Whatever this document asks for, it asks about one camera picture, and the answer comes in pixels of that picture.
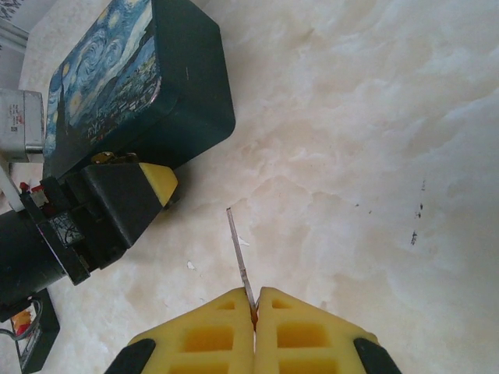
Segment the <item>painted tin box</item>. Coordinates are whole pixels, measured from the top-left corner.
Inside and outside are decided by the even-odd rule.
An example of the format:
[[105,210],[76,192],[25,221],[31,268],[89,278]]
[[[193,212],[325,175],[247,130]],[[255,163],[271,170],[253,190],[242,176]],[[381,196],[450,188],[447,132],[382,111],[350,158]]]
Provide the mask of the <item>painted tin box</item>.
[[177,168],[234,126],[218,25],[188,0],[113,0],[51,79],[44,176],[103,151]]

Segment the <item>marble floor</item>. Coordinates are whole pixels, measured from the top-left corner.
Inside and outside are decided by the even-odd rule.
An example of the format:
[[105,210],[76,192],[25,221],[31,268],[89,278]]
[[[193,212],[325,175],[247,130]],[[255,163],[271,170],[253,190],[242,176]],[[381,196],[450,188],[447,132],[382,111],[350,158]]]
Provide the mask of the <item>marble floor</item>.
[[[196,3],[221,27],[236,130],[178,170],[182,200],[121,260],[50,287],[62,330],[42,372],[101,374],[238,287],[228,206],[256,293],[374,332],[404,373],[499,372],[497,1]],[[59,0],[20,87],[46,100],[107,4]],[[0,372],[20,372],[3,338]]]

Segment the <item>dark stain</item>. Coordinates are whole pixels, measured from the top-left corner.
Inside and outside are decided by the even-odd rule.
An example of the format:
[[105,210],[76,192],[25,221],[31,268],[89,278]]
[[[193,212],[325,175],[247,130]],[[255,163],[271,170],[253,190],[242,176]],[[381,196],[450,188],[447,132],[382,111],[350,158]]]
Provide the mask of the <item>dark stain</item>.
[[416,244],[417,238],[418,238],[418,235],[417,235],[416,231],[413,231],[412,232],[411,245],[415,245]]

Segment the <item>swirling sky painting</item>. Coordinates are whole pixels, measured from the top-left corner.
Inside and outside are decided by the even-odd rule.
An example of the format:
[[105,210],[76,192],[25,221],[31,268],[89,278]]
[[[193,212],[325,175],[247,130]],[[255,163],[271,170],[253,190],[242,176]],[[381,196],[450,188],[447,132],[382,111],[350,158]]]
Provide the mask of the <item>swirling sky painting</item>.
[[59,66],[48,96],[48,159],[85,157],[153,99],[159,73],[151,20],[150,0],[114,0]]

